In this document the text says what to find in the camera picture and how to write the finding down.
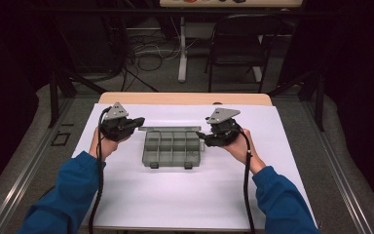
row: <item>table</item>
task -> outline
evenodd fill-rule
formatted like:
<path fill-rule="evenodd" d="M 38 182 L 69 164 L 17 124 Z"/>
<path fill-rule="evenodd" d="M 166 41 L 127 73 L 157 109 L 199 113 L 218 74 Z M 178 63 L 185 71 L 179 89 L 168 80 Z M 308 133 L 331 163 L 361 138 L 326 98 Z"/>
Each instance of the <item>table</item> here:
<path fill-rule="evenodd" d="M 201 125 L 215 102 L 239 108 L 235 119 L 253 133 L 256 148 L 268 165 L 298 187 L 308 206 L 279 114 L 270 98 L 262 94 L 105 93 L 96 104 L 83 131 L 75 157 L 88 150 L 99 114 L 119 101 L 130 118 L 146 118 L 144 126 Z M 243 169 L 218 147 L 202 152 L 202 162 L 192 170 L 150 169 L 141 162 L 145 132 L 135 131 L 107 160 L 104 192 L 93 225 L 125 230 L 247 231 L 243 202 Z M 255 186 L 250 183 L 249 202 L 257 229 L 265 216 L 258 210 Z M 83 225 L 88 223 L 88 216 Z"/>
<path fill-rule="evenodd" d="M 168 8 L 300 8 L 303 0 L 246 0 L 236 3 L 233 0 L 220 2 L 219 0 L 197 0 L 193 3 L 184 0 L 160 0 L 161 7 Z M 178 82 L 186 81 L 187 52 L 186 52 L 186 22 L 181 17 L 180 22 L 180 66 L 178 70 Z M 260 68 L 253 67 L 256 80 L 261 77 Z"/>

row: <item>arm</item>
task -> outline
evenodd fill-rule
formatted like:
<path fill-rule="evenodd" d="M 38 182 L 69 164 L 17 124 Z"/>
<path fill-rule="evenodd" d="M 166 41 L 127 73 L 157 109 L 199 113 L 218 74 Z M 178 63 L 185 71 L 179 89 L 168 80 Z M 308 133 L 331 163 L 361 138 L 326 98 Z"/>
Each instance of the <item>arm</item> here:
<path fill-rule="evenodd" d="M 119 143 L 106 138 L 101 141 L 102 161 Z M 55 189 L 29 208 L 19 233 L 78 231 L 98 189 L 97 145 L 95 129 L 89 153 L 83 151 L 60 167 Z"/>
<path fill-rule="evenodd" d="M 267 233 L 318 233 L 311 213 L 296 186 L 259 157 L 249 130 L 243 129 L 250 142 L 250 171 L 257 186 L 258 207 L 266 215 Z M 223 146 L 238 161 L 245 163 L 246 143 L 243 136 Z"/>

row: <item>blue sweater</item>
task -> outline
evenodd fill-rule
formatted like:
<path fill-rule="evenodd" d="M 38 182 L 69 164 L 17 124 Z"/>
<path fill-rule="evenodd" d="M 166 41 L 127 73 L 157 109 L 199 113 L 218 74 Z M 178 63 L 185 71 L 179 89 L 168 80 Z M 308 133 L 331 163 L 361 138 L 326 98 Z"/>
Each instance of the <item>blue sweater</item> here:
<path fill-rule="evenodd" d="M 309 209 L 287 178 L 266 167 L 253 176 L 266 233 L 318 233 Z M 59 169 L 56 188 L 32 205 L 18 233 L 77 233 L 98 189 L 96 159 L 86 152 Z"/>

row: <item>hand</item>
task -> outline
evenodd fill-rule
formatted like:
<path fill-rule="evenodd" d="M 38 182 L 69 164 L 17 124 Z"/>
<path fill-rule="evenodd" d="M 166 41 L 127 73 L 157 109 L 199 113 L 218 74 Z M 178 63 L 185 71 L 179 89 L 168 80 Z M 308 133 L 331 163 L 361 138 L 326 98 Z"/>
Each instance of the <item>hand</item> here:
<path fill-rule="evenodd" d="M 114 141 L 108 138 L 105 138 L 101 134 L 101 150 L 102 150 L 102 161 L 105 161 L 105 159 L 111 155 L 112 152 L 117 150 L 118 144 L 127 140 L 130 138 L 129 136 L 120 140 L 120 141 Z M 98 155 L 98 128 L 95 128 L 95 131 L 93 131 L 93 142 L 91 143 L 89 154 L 95 158 L 97 158 Z"/>
<path fill-rule="evenodd" d="M 260 172 L 260 170 L 266 167 L 266 164 L 259 158 L 259 155 L 256 152 L 256 148 L 254 147 L 250 131 L 247 129 L 243 129 L 243 132 L 247 136 L 250 143 L 250 151 L 252 156 L 250 158 L 250 171 L 253 174 L 257 174 L 258 172 Z M 245 142 L 245 138 L 243 135 L 239 135 L 235 141 L 233 141 L 229 145 L 222 146 L 222 148 L 231 153 L 233 157 L 235 157 L 239 162 L 245 164 L 247 143 Z"/>

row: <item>metal track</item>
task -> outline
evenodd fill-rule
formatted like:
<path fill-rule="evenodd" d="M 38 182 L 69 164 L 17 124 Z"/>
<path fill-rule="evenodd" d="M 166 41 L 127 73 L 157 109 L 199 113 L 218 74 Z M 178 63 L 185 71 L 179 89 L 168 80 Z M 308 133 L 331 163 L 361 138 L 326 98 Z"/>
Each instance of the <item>metal track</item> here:
<path fill-rule="evenodd" d="M 325 132 L 321 132 L 314 120 L 314 109 L 310 103 L 302 102 L 302 106 L 306 111 L 306 114 L 309 116 L 311 125 L 314 127 L 323 149 L 326 153 L 326 161 L 329 166 L 329 169 L 335 178 L 335 182 L 339 188 L 339 191 L 342 195 L 343 200 L 348 208 L 349 213 L 351 214 L 352 220 L 356 226 L 357 232 L 359 234 L 372 234 L 373 231 L 360 207 L 359 202 L 357 201 L 356 195 L 351 189 L 351 186 L 346 179 L 346 176 L 343 172 L 343 169 L 339 163 L 338 157 L 336 156 L 333 148 L 327 138 Z"/>
<path fill-rule="evenodd" d="M 56 135 L 57 130 L 59 129 L 62 120 L 68 113 L 68 110 L 71 108 L 72 103 L 72 98 L 67 98 L 63 102 L 62 106 L 59 109 L 60 116 L 56 124 L 51 129 L 47 129 L 47 132 L 41 139 L 35 154 L 29 160 L 29 162 L 27 162 L 11 191 L 8 193 L 4 203 L 0 208 L 0 233 L 4 232 L 6 225 L 8 224 L 12 214 L 17 208 L 21 198 L 23 197 L 23 194 L 25 193 L 30 181 L 33 179 L 36 171 L 38 170 L 44 158 L 44 153 L 51 143 L 51 139 L 53 139 Z"/>

